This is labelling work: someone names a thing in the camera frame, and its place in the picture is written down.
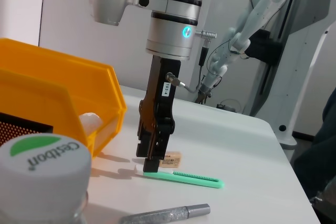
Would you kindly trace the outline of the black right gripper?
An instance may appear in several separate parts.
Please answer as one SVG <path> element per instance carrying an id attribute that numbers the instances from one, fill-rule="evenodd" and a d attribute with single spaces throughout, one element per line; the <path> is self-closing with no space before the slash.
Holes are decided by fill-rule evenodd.
<path id="1" fill-rule="evenodd" d="M 159 56 L 152 58 L 146 94 L 140 101 L 139 143 L 137 157 L 146 157 L 143 171 L 158 172 L 170 135 L 174 132 L 172 105 L 176 88 L 166 79 L 168 73 L 179 75 L 181 62 Z"/>

